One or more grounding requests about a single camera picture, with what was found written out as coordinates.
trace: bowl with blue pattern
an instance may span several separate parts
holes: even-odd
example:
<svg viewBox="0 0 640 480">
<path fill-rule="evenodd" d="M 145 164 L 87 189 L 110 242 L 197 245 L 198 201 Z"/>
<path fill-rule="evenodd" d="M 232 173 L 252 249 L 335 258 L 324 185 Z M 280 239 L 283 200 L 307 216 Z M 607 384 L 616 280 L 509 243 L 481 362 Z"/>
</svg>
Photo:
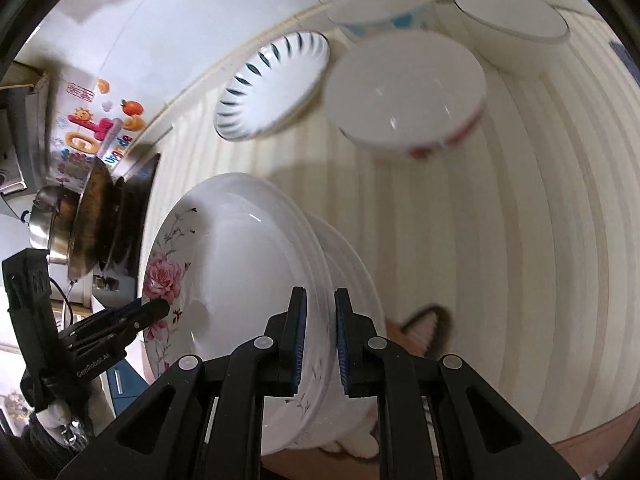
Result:
<svg viewBox="0 0 640 480">
<path fill-rule="evenodd" d="M 435 19 L 435 0 L 343 0 L 327 16 L 351 41 L 387 30 L 429 30 Z"/>
<path fill-rule="evenodd" d="M 226 82 L 214 126 L 230 141 L 275 133 L 300 116 L 319 91 L 330 48 L 319 32 L 297 30 L 264 44 Z"/>
</svg>

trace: bowl rim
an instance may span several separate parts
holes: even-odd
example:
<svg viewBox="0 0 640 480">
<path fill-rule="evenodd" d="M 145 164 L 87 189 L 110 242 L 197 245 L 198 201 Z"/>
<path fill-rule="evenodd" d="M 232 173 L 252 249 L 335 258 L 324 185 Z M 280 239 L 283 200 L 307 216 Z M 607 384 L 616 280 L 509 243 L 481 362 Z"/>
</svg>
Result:
<svg viewBox="0 0 640 480">
<path fill-rule="evenodd" d="M 336 2 L 332 3 L 332 6 L 330 9 L 327 10 L 326 12 L 326 16 L 329 19 L 330 22 L 334 23 L 335 25 L 338 25 L 339 27 L 347 27 L 349 25 L 361 25 L 363 27 L 366 27 L 367 25 L 376 25 L 379 23 L 386 23 L 389 20 L 394 19 L 397 16 L 402 16 L 403 14 L 406 14 L 408 12 L 415 12 L 417 9 L 421 9 L 423 7 L 427 7 L 430 5 L 433 5 L 435 3 L 436 0 L 429 0 L 428 2 L 425 2 L 421 5 L 412 7 L 409 10 L 406 10 L 404 12 L 400 12 L 400 13 L 395 13 L 395 14 L 390 14 L 387 17 L 384 18 L 375 18 L 372 20 L 357 20 L 357 21 L 338 21 L 338 20 L 334 20 L 332 18 L 332 13 L 335 12 L 337 9 L 340 9 L 341 7 L 345 6 L 346 4 L 350 3 L 352 0 L 338 0 Z"/>
<path fill-rule="evenodd" d="M 520 38 L 521 40 L 534 41 L 535 43 L 546 43 L 546 44 L 562 44 L 562 43 L 565 43 L 568 40 L 568 38 L 571 36 L 571 28 L 569 27 L 569 24 L 566 22 L 566 19 L 564 18 L 564 16 L 562 14 L 560 14 L 558 12 L 558 10 L 554 6 L 552 6 L 547 1 L 545 1 L 545 0 L 538 0 L 538 1 L 544 3 L 547 7 L 552 9 L 553 12 L 555 12 L 558 16 L 560 16 L 560 18 L 564 22 L 564 26 L 566 27 L 566 29 L 565 29 L 565 31 L 564 31 L 564 33 L 562 35 L 560 35 L 560 36 L 551 36 L 551 37 L 549 37 L 549 36 L 537 36 L 535 34 L 527 34 L 526 32 L 519 32 L 517 30 L 513 30 L 512 28 L 501 27 L 500 25 L 496 25 L 495 23 L 491 23 L 491 22 L 488 22 L 487 20 L 483 20 L 482 18 L 478 18 L 477 16 L 474 16 L 470 12 L 466 11 L 465 9 L 463 9 L 460 6 L 460 4 L 458 3 L 457 0 L 453 0 L 453 3 L 460 10 L 460 12 L 462 12 L 465 16 L 470 17 L 475 22 L 482 23 L 483 25 L 485 25 L 485 26 L 487 26 L 489 28 L 492 28 L 493 30 L 499 30 L 500 32 L 503 32 L 503 33 L 507 34 L 508 36 L 514 36 L 516 38 Z"/>
<path fill-rule="evenodd" d="M 468 118 L 460 124 L 459 127 L 450 130 L 444 135 L 442 140 L 434 140 L 432 142 L 425 142 L 423 144 L 412 144 L 411 146 L 400 146 L 398 144 L 384 144 L 384 143 L 374 143 L 367 142 L 366 140 L 356 139 L 351 136 L 347 132 L 345 132 L 342 128 L 337 126 L 340 134 L 349 139 L 353 144 L 357 146 L 363 146 L 364 148 L 374 149 L 374 150 L 385 150 L 388 152 L 396 152 L 402 153 L 403 155 L 410 156 L 411 158 L 418 158 L 412 155 L 412 151 L 414 150 L 430 150 L 430 152 L 437 152 L 447 146 L 452 145 L 452 140 L 461 135 L 466 137 L 466 135 L 470 134 L 472 131 L 476 129 L 476 126 L 481 123 L 482 117 L 487 113 L 487 98 L 486 94 L 482 97 L 482 100 L 478 104 L 478 106 L 468 115 Z"/>
<path fill-rule="evenodd" d="M 307 92 L 304 92 L 303 94 L 300 95 L 300 99 L 297 102 L 297 104 L 295 104 L 293 107 L 291 107 L 287 111 L 287 113 L 285 113 L 282 117 L 279 117 L 276 120 L 272 121 L 270 124 L 265 126 L 263 129 L 254 130 L 254 131 L 252 131 L 252 132 L 250 132 L 250 133 L 248 133 L 248 134 L 246 134 L 244 136 L 233 137 L 233 138 L 227 137 L 224 134 L 222 134 L 220 132 L 220 130 L 218 129 L 218 123 L 220 121 L 220 117 L 218 115 L 218 111 L 220 110 L 220 101 L 222 100 L 222 94 L 225 92 L 225 89 L 228 89 L 229 86 L 231 86 L 231 84 L 233 83 L 234 79 L 236 78 L 236 75 L 238 74 L 239 70 L 246 63 L 248 63 L 251 59 L 253 59 L 255 56 L 258 56 L 258 54 L 260 54 L 264 49 L 266 49 L 268 46 L 270 46 L 271 44 L 275 43 L 276 41 L 279 41 L 282 38 L 285 38 L 287 36 L 291 36 L 293 34 L 303 34 L 303 33 L 315 34 L 316 36 L 320 36 L 322 38 L 322 40 L 324 41 L 324 43 L 326 44 L 326 49 L 327 49 L 327 52 L 328 52 L 326 63 L 324 64 L 324 67 L 322 68 L 322 70 L 318 74 L 318 77 L 316 77 L 316 79 L 314 80 L 314 82 L 311 85 L 310 89 Z M 310 28 L 304 28 L 302 30 L 292 30 L 291 32 L 287 32 L 286 34 L 281 34 L 277 38 L 273 38 L 271 41 L 265 42 L 258 49 L 253 51 L 249 56 L 247 56 L 246 58 L 243 58 L 243 59 L 244 59 L 244 61 L 242 63 L 239 63 L 236 66 L 236 68 L 234 69 L 232 75 L 229 76 L 228 79 L 226 79 L 224 85 L 220 89 L 220 92 L 216 96 L 216 106 L 215 106 L 215 108 L 213 110 L 213 115 L 214 115 L 214 117 L 213 117 L 213 129 L 216 131 L 216 134 L 218 135 L 218 137 L 220 139 L 226 140 L 227 142 L 243 142 L 245 140 L 253 140 L 256 137 L 267 137 L 267 136 L 270 136 L 270 135 L 272 135 L 274 133 L 279 132 L 280 129 L 285 127 L 289 123 L 290 120 L 295 118 L 302 110 L 304 110 L 306 108 L 306 106 L 311 102 L 311 100 L 318 93 L 318 91 L 319 91 L 319 89 L 321 87 L 321 82 L 322 82 L 324 76 L 326 75 L 326 73 L 327 73 L 327 71 L 329 69 L 329 64 L 330 64 L 330 61 L 331 61 L 331 44 L 329 42 L 329 39 L 322 32 L 319 32 L 318 30 L 312 30 Z"/>
</svg>

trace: stack of plates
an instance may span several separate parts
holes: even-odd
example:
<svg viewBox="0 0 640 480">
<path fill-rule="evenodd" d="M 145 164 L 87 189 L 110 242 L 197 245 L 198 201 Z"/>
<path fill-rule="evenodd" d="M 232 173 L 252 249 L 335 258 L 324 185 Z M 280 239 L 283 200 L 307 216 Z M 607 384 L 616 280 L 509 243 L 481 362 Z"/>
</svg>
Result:
<svg viewBox="0 0 640 480">
<path fill-rule="evenodd" d="M 331 226 L 306 218 L 277 188 L 231 173 L 180 199 L 145 271 L 143 297 L 171 304 L 169 316 L 145 330 L 156 378 L 185 354 L 220 357 L 263 334 L 268 319 L 287 309 L 294 286 L 307 293 L 302 380 L 293 400 L 265 400 L 263 454 L 327 444 L 357 427 L 374 402 L 344 395 L 335 351 L 338 286 L 385 333 L 364 264 Z"/>
</svg>

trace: plain white bowl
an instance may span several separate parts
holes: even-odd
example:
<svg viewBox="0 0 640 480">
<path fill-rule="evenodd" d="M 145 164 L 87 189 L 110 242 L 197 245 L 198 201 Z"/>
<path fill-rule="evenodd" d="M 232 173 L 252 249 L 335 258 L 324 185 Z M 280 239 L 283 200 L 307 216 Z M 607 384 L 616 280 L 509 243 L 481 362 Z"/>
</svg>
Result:
<svg viewBox="0 0 640 480">
<path fill-rule="evenodd" d="M 486 81 L 474 55 L 436 32 L 363 41 L 324 87 L 328 119 L 354 143 L 423 158 L 460 142 L 479 121 Z"/>
<path fill-rule="evenodd" d="M 343 0 L 328 11 L 351 41 L 359 41 L 385 30 L 433 25 L 435 0 Z"/>
<path fill-rule="evenodd" d="M 569 26 L 544 0 L 454 0 L 476 49 L 522 77 L 548 70 L 569 40 Z"/>
</svg>

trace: cooking pot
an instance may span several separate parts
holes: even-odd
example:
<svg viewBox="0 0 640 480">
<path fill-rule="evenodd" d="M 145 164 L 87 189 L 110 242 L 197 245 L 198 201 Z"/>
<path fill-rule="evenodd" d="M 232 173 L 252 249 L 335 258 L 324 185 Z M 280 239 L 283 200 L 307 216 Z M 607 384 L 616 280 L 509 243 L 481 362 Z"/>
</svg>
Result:
<svg viewBox="0 0 640 480">
<path fill-rule="evenodd" d="M 49 250 L 49 263 L 66 265 L 80 195 L 64 186 L 45 186 L 29 217 L 31 247 Z"/>
<path fill-rule="evenodd" d="M 64 186 L 45 186 L 31 207 L 31 247 L 49 250 L 49 263 L 67 266 L 67 277 L 78 280 L 110 253 L 114 185 L 99 159 L 89 172 L 81 194 Z"/>
</svg>

